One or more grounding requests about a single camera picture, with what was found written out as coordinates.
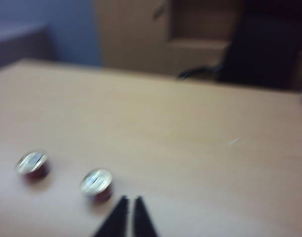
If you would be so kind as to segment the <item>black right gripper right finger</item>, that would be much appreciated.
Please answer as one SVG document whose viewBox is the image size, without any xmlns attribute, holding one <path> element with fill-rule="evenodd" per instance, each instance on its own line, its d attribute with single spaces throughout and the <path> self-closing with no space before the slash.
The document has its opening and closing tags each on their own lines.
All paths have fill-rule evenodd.
<svg viewBox="0 0 302 237">
<path fill-rule="evenodd" d="M 141 196 L 134 201 L 132 224 L 134 237 L 158 237 Z"/>
</svg>

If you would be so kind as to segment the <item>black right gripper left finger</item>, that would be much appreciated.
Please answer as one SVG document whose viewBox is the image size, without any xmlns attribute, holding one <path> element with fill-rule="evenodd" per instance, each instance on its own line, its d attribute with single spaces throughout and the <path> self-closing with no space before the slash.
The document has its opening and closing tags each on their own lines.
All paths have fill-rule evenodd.
<svg viewBox="0 0 302 237">
<path fill-rule="evenodd" d="M 129 199 L 122 196 L 93 237 L 125 237 Z"/>
</svg>

